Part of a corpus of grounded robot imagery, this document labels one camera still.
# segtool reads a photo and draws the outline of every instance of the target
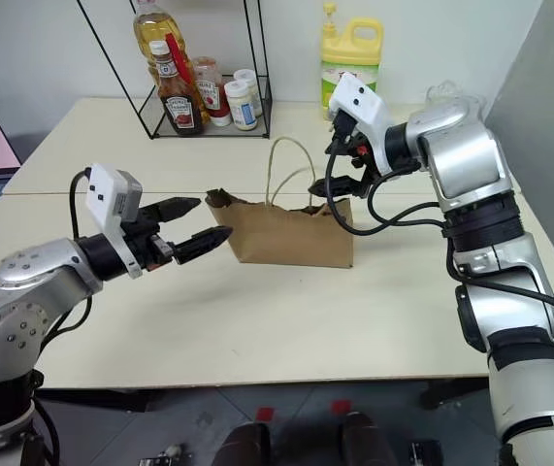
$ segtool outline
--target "paper bag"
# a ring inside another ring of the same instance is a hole
[[[353,262],[352,235],[343,230],[333,218],[326,204],[287,211],[274,204],[282,186],[297,172],[290,175],[277,188],[269,200],[270,173],[275,145],[278,141],[295,140],[278,138],[273,144],[268,162],[266,201],[250,203],[229,194],[224,189],[208,191],[206,203],[220,225],[231,226],[234,231],[229,244],[240,262],[255,264],[314,265],[322,267],[351,267]],[[300,146],[311,163],[310,156]],[[349,199],[336,203],[338,212],[348,223],[352,222]]]

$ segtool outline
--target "floor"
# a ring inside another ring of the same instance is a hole
[[[236,426],[267,422],[274,464],[341,465],[336,429],[341,414],[362,411],[386,432],[408,465],[412,439],[436,439],[445,466],[496,464],[497,439],[487,391],[435,411],[417,406],[422,382],[302,383],[169,390],[146,413],[45,402],[61,441],[64,466],[136,466],[170,445],[183,445],[186,464],[209,466]]]

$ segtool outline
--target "yellow liquid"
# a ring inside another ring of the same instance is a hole
[[[175,37],[176,42],[178,43],[179,51],[181,52],[184,63],[186,64],[186,69],[188,70],[192,78],[191,87],[193,89],[193,94],[196,94],[196,96],[198,96],[197,100],[200,103],[201,120],[205,124],[210,121],[210,114],[208,114],[208,111],[203,104],[203,100],[201,99],[201,95],[199,94],[199,90],[195,85],[195,76],[192,68],[192,63],[188,59],[188,55],[186,55],[186,43],[183,41],[183,37],[181,37],[181,32],[179,32],[179,28],[175,20],[166,13],[151,13],[148,15],[140,15],[134,19],[134,35],[136,36],[137,42],[139,43],[139,49],[141,49],[141,53],[147,60],[147,69],[149,70],[149,74],[153,78],[156,86],[159,85],[160,80],[158,78],[158,71],[156,70],[155,62],[153,60],[153,57],[151,56],[149,42],[165,41],[167,34],[173,34],[173,37]]]

